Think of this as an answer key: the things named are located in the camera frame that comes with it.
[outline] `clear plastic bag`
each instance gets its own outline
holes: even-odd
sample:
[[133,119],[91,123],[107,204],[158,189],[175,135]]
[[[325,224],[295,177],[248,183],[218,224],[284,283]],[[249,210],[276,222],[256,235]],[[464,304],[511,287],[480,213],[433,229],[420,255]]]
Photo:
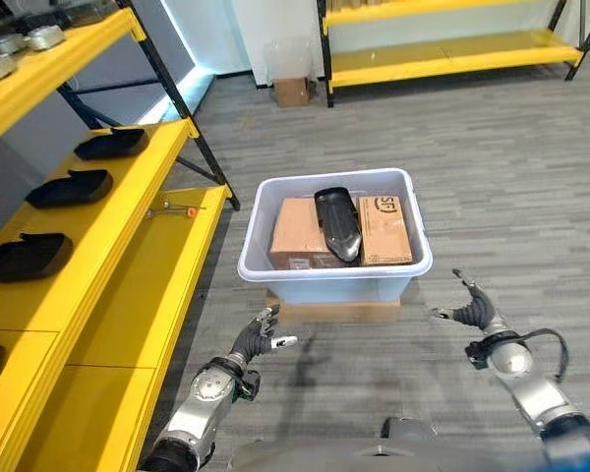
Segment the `clear plastic bag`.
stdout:
[[266,83],[282,79],[316,79],[311,40],[306,36],[290,36],[265,44]]

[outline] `yellow shelving unit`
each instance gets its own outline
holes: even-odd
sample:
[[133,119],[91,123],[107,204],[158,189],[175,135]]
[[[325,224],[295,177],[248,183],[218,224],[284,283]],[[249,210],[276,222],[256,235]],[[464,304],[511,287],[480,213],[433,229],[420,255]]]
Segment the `yellow shelving unit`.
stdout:
[[[60,45],[20,54],[18,70],[0,81],[1,136],[131,33],[182,116],[142,127],[149,142],[138,155],[82,161],[70,154],[48,176],[104,168],[113,186],[100,201],[46,209],[23,203],[0,231],[0,244],[21,233],[53,232],[74,243],[69,261],[53,276],[0,283],[0,346],[6,352],[0,371],[0,472],[135,466],[223,204],[230,199],[239,207],[132,2],[117,3],[122,8],[104,21],[66,30]],[[76,100],[66,99],[79,112]],[[92,126],[96,116],[88,113],[90,123],[80,116]],[[110,130],[93,130],[85,139],[105,133]],[[212,174],[178,157],[189,138]],[[175,159],[217,186],[158,194]],[[148,209],[162,207],[163,200],[202,209],[194,218],[146,219]]]
[[374,22],[406,15],[444,12],[446,10],[492,7],[532,1],[536,0],[382,0],[380,5],[363,5],[359,8],[344,6],[340,10],[327,8],[324,28],[327,33],[328,28],[339,25]]
[[332,55],[333,88],[503,67],[572,62],[583,52],[547,29],[403,44]]
[[[22,232],[63,232],[74,242],[68,264],[56,275],[0,284],[0,332],[16,335],[12,346],[16,352],[27,349],[20,343],[31,336],[40,343],[35,344],[25,365],[9,357],[7,370],[0,377],[0,398],[16,387],[7,395],[13,401],[0,400],[0,471],[15,467],[96,300],[144,219],[191,126],[188,120],[182,120],[148,126],[146,130],[150,141],[138,156],[85,162],[72,154],[50,176],[64,176],[68,169],[103,167],[114,180],[112,191],[104,199],[91,205],[54,209],[36,209],[24,203],[0,231],[0,244],[17,240]],[[17,379],[14,385],[7,375],[9,368],[20,375],[26,371],[26,384]]]
[[66,40],[42,52],[16,56],[18,69],[0,81],[0,136],[92,59],[127,33],[146,38],[129,8],[87,27],[67,29]]
[[225,186],[162,192],[153,204],[204,207],[146,219],[63,369],[19,471],[133,471]]
[[[568,63],[570,70],[566,80],[572,80],[590,50],[590,31],[578,47],[563,42],[555,35],[566,0],[558,0],[551,21],[545,29],[350,52],[330,51],[329,35],[333,27],[407,15],[531,1],[535,0],[382,0],[379,5],[332,9],[329,8],[328,0],[317,0],[327,106],[334,106],[334,90],[342,87],[535,64]],[[583,9],[583,5],[585,4],[581,2],[580,8]],[[584,18],[585,12],[581,11],[580,15]]]

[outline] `small cardboard box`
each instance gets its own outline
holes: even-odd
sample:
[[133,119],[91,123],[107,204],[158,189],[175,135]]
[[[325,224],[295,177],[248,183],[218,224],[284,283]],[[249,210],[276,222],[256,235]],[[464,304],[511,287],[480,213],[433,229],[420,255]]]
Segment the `small cardboard box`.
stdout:
[[297,323],[396,323],[400,300],[392,302],[302,303],[289,304],[273,292],[266,292],[266,305],[279,305],[284,324]]
[[278,270],[347,266],[325,244],[314,199],[284,199],[269,255]]
[[311,85],[306,78],[273,81],[279,106],[303,106],[311,100]]
[[363,233],[362,266],[395,266],[413,262],[398,197],[360,197]]

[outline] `black cable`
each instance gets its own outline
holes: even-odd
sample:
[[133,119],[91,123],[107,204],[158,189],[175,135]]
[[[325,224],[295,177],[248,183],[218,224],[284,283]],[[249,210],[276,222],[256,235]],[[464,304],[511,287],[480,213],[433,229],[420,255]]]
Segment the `black cable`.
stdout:
[[560,368],[558,373],[555,375],[555,380],[558,384],[563,382],[563,377],[566,374],[566,369],[568,368],[568,363],[570,362],[570,354],[568,353],[568,345],[566,344],[566,340],[563,338],[561,334],[559,334],[554,329],[550,329],[549,327],[542,327],[540,329],[535,329],[531,332],[528,332],[522,336],[517,336],[509,339],[503,339],[502,341],[495,342],[491,348],[492,351],[497,347],[502,345],[508,344],[510,342],[524,342],[533,337],[542,336],[542,335],[552,335],[555,336],[560,341],[561,346],[561,353],[560,353]]

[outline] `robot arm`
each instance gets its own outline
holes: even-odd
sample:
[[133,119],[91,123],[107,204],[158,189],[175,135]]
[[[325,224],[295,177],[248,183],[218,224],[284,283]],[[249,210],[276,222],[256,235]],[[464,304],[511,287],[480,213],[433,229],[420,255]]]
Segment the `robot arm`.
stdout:
[[188,398],[174,413],[141,464],[144,472],[196,472],[214,452],[218,426],[232,404],[253,401],[260,375],[247,365],[260,354],[297,342],[295,336],[272,337],[279,306],[265,308],[241,331],[230,353],[203,366],[190,386]]
[[[513,398],[517,409],[545,445],[547,458],[553,463],[578,464],[590,456],[590,421],[563,394],[558,384],[563,380],[568,354],[565,340],[552,329],[538,329],[524,336],[509,329],[490,298],[474,281],[459,277],[472,296],[472,302],[460,309],[434,309],[438,318],[478,327],[485,337],[466,349],[477,369],[489,367]],[[561,343],[560,371],[555,380],[538,370],[525,340],[542,334],[555,335]]]

